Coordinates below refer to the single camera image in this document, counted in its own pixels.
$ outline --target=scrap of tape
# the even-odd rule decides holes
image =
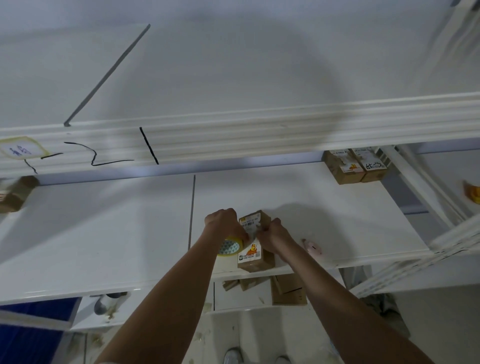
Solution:
[[[50,153],[35,139],[28,136],[0,139],[0,152],[11,159],[46,157]]]

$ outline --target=person's right hand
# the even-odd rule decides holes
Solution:
[[[288,230],[282,226],[282,221],[279,218],[273,219],[268,229],[257,232],[256,236],[263,248],[278,254],[283,260],[282,247],[286,244],[296,244]]]

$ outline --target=orange logo on label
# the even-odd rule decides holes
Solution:
[[[247,251],[247,255],[250,255],[250,254],[257,254],[257,245],[256,244],[252,244],[252,247],[250,248],[250,250]]]

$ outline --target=person's right arm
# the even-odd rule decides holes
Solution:
[[[318,318],[346,364],[433,364],[318,265],[279,219],[274,219],[267,231],[258,232],[257,238],[300,276]]]

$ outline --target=white shoe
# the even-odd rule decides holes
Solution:
[[[279,356],[275,360],[275,364],[292,364],[292,362],[290,361],[290,359],[287,356]]]
[[[240,350],[238,349],[230,349],[225,354],[225,358],[223,359],[223,364],[241,364],[243,363],[243,358],[241,357]]]

